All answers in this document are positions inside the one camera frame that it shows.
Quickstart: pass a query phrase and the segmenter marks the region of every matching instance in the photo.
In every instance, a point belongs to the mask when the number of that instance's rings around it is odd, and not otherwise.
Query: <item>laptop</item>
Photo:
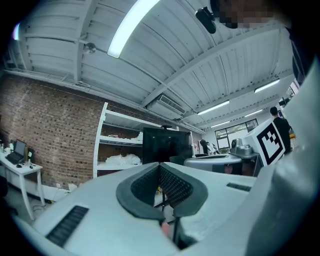
[[[25,150],[26,143],[16,140],[14,151],[8,154],[5,158],[12,164],[17,165],[24,158]]]

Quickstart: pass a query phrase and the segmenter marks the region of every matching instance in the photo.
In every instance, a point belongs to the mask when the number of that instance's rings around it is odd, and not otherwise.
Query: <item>white desk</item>
[[[24,200],[24,204],[25,204],[25,207],[29,213],[29,216],[31,218],[31,220],[35,220],[34,218],[34,213],[30,207],[30,203],[29,203],[29,200],[28,200],[28,196],[27,196],[27,191],[26,191],[26,183],[25,183],[25,175],[28,175],[28,174],[32,174],[32,173],[37,173],[37,189],[38,189],[38,192],[39,192],[39,195],[40,195],[40,199],[41,199],[41,203],[43,206],[45,206],[45,199],[44,199],[44,194],[43,194],[43,191],[42,191],[42,184],[41,184],[41,169],[42,169],[42,166],[40,165],[36,165],[36,164],[32,164],[33,168],[31,169],[29,166],[27,165],[22,165],[22,168],[17,168],[16,167],[16,164],[12,164],[11,162],[9,162],[5,156],[7,156],[8,154],[7,153],[1,153],[0,152],[0,162],[3,164],[4,166],[4,174],[5,174],[5,177],[8,179],[8,174],[7,174],[7,171],[11,171],[13,173],[15,173],[16,175],[19,176],[19,180],[20,180],[20,188],[21,188],[21,192],[22,192],[22,196],[23,196],[23,200]]]

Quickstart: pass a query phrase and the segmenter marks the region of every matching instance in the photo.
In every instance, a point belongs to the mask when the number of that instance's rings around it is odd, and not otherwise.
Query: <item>table leg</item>
[[[42,204],[43,206],[45,206],[46,203],[45,203],[44,193],[43,193],[43,191],[42,191],[41,171],[40,171],[40,170],[37,171],[37,181],[38,181],[38,192],[39,192],[41,204]]]
[[[28,214],[29,214],[31,220],[34,221],[35,220],[34,213],[31,210],[31,206],[30,206],[27,191],[26,191],[25,177],[23,175],[19,175],[19,179],[20,179],[20,188],[21,188],[22,197],[23,197],[25,207],[28,211]]]
[[[4,177],[5,177],[5,179],[6,179],[6,182],[9,183],[7,167],[4,166],[3,168],[4,168]]]

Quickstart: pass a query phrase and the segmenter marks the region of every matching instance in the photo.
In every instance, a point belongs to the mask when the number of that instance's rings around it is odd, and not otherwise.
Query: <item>white shelf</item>
[[[142,140],[128,139],[128,138],[113,138],[107,136],[100,136],[100,144],[129,146],[129,147],[142,147]]]
[[[97,170],[99,171],[116,171],[116,170],[126,170],[133,167],[140,166],[141,164],[127,164],[127,165],[107,165],[106,162],[98,162]]]
[[[142,132],[146,128],[160,128],[161,125],[144,121],[132,116],[120,114],[110,110],[105,111],[104,125],[120,127]]]

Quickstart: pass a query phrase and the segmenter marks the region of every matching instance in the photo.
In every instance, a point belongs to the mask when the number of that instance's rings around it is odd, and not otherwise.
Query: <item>window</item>
[[[248,128],[248,133],[250,133],[254,128],[258,126],[257,119],[246,122],[246,127]]]
[[[254,128],[258,126],[257,119],[237,124],[226,129],[215,131],[218,150],[221,154],[226,154],[230,151],[231,142],[237,138],[243,138]]]

